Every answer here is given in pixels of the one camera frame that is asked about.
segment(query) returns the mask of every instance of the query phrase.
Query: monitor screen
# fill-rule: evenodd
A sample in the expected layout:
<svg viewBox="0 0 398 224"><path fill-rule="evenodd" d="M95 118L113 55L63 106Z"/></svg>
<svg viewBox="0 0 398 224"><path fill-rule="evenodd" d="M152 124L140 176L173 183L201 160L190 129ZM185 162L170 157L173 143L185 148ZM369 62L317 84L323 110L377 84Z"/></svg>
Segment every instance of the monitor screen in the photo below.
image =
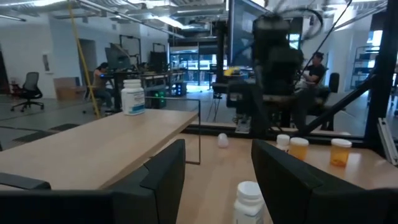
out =
<svg viewBox="0 0 398 224"><path fill-rule="evenodd" d="M236 55L245 46L253 42L252 24L262 14L270 13L264 7L251 0L230 0L229 1L229 50L228 65L252 66L251 49Z"/></svg>

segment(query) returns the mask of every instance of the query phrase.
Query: black metal frame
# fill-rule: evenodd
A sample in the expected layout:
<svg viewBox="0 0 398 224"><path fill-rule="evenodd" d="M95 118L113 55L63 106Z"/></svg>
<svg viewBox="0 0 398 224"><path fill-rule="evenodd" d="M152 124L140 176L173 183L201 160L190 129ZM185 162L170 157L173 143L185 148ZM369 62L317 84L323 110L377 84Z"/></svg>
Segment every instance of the black metal frame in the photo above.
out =
<svg viewBox="0 0 398 224"><path fill-rule="evenodd" d="M166 52L166 45L161 44L161 43L153 43L153 44L152 44L152 51L153 51L153 52L155 52L155 45L163 46L163 52Z"/></svg>
<svg viewBox="0 0 398 224"><path fill-rule="evenodd" d="M134 37L131 35L119 35L119 45L120 48L123 48L123 42L122 42L122 37L126 37L127 39L136 39L138 40L138 54L139 54L139 61L138 64L142 62L142 54L141 54L141 38Z"/></svg>
<svg viewBox="0 0 398 224"><path fill-rule="evenodd" d="M187 164L200 165L201 164L201 102L198 99L189 98L171 98L171 97L154 97L145 96L145 99L161 99L161 100L175 100L175 101L196 101L198 102L198 124L196 125L195 134L198 135L198 162L195 161L185 161Z"/></svg>
<svg viewBox="0 0 398 224"><path fill-rule="evenodd" d="M382 150L382 147L377 147L381 146L377 122L379 118L386 117L391 94L392 77L394 76L398 51L396 21L398 21L398 1L388 0L379 56L375 64L377 78L371 87L371 101L364 136L369 146L382 156L385 156L384 150Z"/></svg>
<svg viewBox="0 0 398 224"><path fill-rule="evenodd" d="M374 71L374 76L369 77L357 90L350 93L348 96L343 98L337 104L332 106L328 111L323 113L317 119L312 121L308 127L301 132L292 133L293 135L300 135L307 138L312 144L330 145L330 141L333 138L344 138L353 142L353 147L357 148L368 148L372 149L381 156L384 155L382 145L379 139L379 133L377 130L378 118L385 118L389 95L392 86L392 76L394 74L394 67L396 64L397 50L398 50L398 27L394 24L398 21L398 1L388 0L387 5L387 16L384 21L383 35L380 46L379 60L377 62L377 69ZM219 52L217 57L223 58L224 48L221 47L221 41L219 42ZM217 60L218 68L223 68L223 61ZM365 91L372 90L371 104L369 105L368 122L366 125L365 136L348 136L348 135L326 135L326 134L309 134L317 126L322 125L323 122L327 121L330 116L333 116L339 110L342 110L346 105L350 104L357 97L362 95ZM235 128L222 127L222 126L202 126L201 133L204 135L217 136L219 133L225 133L232 138L249 138L252 139L255 136L249 134L237 134L234 132ZM196 134L198 127L195 125L189 125L183 133ZM275 134L267 134L263 137L265 140L275 141Z"/></svg>

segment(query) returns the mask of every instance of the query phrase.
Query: computer monitor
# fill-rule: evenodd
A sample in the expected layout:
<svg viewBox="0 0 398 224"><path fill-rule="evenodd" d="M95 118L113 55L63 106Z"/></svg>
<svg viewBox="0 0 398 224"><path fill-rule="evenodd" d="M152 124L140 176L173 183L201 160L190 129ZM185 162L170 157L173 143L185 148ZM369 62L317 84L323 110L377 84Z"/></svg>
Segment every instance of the computer monitor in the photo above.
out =
<svg viewBox="0 0 398 224"><path fill-rule="evenodd" d="M120 51L120 49L114 44L111 44L110 48L105 48L106 59L110 69L114 70L131 68L130 58L127 55L128 51L124 51L125 52Z"/></svg>

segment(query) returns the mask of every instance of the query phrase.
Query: white pill bottle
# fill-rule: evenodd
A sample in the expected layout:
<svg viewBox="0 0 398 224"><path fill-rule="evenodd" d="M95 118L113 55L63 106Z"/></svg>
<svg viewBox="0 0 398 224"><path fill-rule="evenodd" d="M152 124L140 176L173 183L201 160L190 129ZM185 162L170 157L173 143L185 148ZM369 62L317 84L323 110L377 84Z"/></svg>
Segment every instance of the white pill bottle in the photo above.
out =
<svg viewBox="0 0 398 224"><path fill-rule="evenodd" d="M264 206L259 184L252 181L241 182L238 184L234 203L233 224L263 224Z"/></svg>
<svg viewBox="0 0 398 224"><path fill-rule="evenodd" d="M125 115L137 115L145 112L145 93L141 80L124 80L122 89L122 108Z"/></svg>

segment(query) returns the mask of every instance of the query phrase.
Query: black chair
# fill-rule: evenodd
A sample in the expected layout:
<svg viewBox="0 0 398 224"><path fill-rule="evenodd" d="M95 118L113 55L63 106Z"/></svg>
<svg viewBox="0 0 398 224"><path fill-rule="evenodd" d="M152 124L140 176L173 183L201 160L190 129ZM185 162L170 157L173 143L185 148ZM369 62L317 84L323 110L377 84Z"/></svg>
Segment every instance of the black chair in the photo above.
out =
<svg viewBox="0 0 398 224"><path fill-rule="evenodd" d="M39 102L34 102L31 100L40 99L43 97L42 92L37 87L37 82L39 81L39 73L38 72L29 72L26 74L26 79L23 87L20 92L16 95L21 99L25 99L26 101L23 103L19 103L18 105L12 106L11 111L14 111L14 108L17 106L23 106L21 112L31 105L38 105L40 109L44 109L44 104Z"/></svg>
<svg viewBox="0 0 398 224"><path fill-rule="evenodd" d="M340 82L340 74L339 73L332 73L329 77L329 86L319 89L319 93L317 98L322 99L322 104L314 106L309 112L308 115L312 116L320 116L326 110L329 109L328 106L325 106L326 101L330 96L330 93L337 93L338 92L338 84ZM330 118L329 121L323 123L321 125L321 130L324 131L334 131L335 130L335 118L334 116Z"/></svg>

